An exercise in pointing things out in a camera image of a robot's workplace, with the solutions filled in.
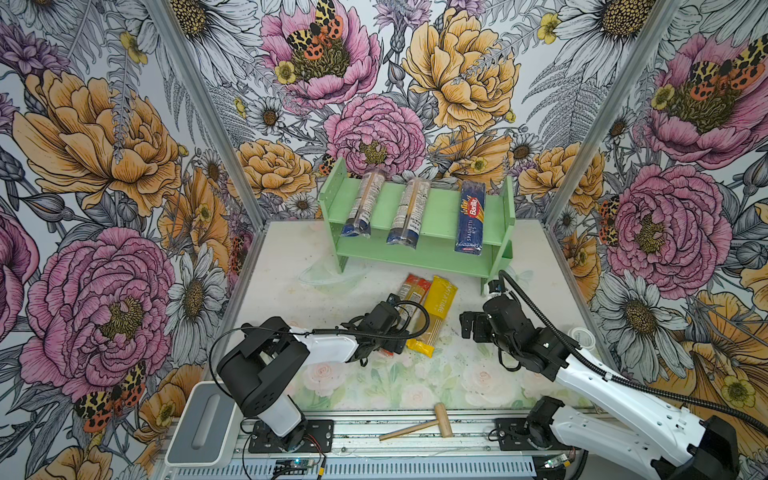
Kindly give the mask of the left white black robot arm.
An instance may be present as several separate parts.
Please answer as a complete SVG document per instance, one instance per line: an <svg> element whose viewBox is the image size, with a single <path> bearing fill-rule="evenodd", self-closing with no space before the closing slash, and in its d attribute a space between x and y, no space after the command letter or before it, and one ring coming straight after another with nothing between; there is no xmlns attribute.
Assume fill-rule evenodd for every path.
<svg viewBox="0 0 768 480"><path fill-rule="evenodd" d="M411 331L416 311L424 308L395 294L373 309L334 328L301 329L280 316L256 326L238 328L243 339L216 364L213 378L246 418L259 420L281 440L300 439L306 417L286 393L304 367L315 364L359 363L377 351L396 352L425 332Z"/></svg>

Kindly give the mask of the clear spaghetti bag dark end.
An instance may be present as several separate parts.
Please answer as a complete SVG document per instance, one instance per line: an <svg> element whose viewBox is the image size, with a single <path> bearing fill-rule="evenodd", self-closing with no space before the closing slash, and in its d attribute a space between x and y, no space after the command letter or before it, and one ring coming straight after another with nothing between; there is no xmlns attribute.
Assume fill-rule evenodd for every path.
<svg viewBox="0 0 768 480"><path fill-rule="evenodd" d="M342 237L369 237L371 218L386 176L381 171L370 171L363 175L357 196L348 218L342 228Z"/></svg>

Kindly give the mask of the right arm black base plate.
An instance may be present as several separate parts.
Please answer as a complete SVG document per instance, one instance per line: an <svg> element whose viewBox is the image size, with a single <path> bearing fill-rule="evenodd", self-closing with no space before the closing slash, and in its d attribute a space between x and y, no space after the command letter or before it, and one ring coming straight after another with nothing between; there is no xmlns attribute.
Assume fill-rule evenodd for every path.
<svg viewBox="0 0 768 480"><path fill-rule="evenodd" d="M572 450L560 442L549 426L530 423L522 417L506 417L494 420L491 437L501 451L555 451Z"/></svg>

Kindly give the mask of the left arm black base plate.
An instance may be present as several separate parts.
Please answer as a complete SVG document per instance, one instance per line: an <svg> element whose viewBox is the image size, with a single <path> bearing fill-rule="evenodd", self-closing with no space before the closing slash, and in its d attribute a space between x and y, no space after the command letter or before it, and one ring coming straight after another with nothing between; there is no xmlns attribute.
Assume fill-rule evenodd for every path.
<svg viewBox="0 0 768 480"><path fill-rule="evenodd" d="M325 454L332 450L334 427L333 420L305 419L286 436L280 437L262 420L256 420L246 446L251 454Z"/></svg>

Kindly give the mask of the red-ended clear spaghetti bag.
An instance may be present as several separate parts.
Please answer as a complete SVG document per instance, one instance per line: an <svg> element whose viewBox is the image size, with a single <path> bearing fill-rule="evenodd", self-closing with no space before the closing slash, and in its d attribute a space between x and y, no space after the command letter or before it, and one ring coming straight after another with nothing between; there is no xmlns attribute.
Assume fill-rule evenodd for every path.
<svg viewBox="0 0 768 480"><path fill-rule="evenodd" d="M399 319L392 330L394 335L409 336L423 328L423 304L431 285L429 280L414 274L409 274L401 284L396 296L400 301L406 301L406 304L395 306Z"/></svg>

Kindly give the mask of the clear spaghetti bag white label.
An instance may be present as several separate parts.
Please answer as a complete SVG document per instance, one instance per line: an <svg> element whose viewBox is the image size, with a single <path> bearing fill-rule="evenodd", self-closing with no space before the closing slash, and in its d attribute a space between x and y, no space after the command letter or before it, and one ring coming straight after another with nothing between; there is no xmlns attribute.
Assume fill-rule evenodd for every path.
<svg viewBox="0 0 768 480"><path fill-rule="evenodd" d="M428 180L414 178L408 181L387 235L388 245L417 247L430 190Z"/></svg>

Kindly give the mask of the blue Barilla spaghetti bag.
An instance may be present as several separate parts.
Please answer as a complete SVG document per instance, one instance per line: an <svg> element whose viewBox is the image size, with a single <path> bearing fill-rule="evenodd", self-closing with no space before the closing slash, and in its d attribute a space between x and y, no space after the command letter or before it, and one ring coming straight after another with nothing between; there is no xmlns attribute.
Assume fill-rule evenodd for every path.
<svg viewBox="0 0 768 480"><path fill-rule="evenodd" d="M455 251L479 256L483 248L485 186L464 181L460 191Z"/></svg>

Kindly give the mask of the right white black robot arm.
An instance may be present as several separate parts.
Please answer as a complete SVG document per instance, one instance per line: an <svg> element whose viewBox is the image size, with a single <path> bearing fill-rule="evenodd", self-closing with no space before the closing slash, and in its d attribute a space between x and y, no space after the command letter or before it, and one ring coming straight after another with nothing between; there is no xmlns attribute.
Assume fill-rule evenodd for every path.
<svg viewBox="0 0 768 480"><path fill-rule="evenodd" d="M536 327L511 294L459 317L461 335L491 343L518 369L542 375L612 416L591 419L544 396L502 436L540 450L574 447L602 456L645 479L735 479L737 434L724 419L702 419L653 394L621 384L621 377L578 342L551 326Z"/></svg>

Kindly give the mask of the yellow spaghetti bag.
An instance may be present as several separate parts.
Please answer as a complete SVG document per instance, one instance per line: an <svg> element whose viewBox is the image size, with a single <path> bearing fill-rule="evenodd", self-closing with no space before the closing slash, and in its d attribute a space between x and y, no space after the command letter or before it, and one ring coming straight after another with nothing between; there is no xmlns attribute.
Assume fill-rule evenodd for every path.
<svg viewBox="0 0 768 480"><path fill-rule="evenodd" d="M423 303L430 317L430 325L422 335L406 341L406 347L409 350L429 358L433 357L435 345L446 323L457 291L458 288L448 279L440 276L433 277L426 300Z"/></svg>

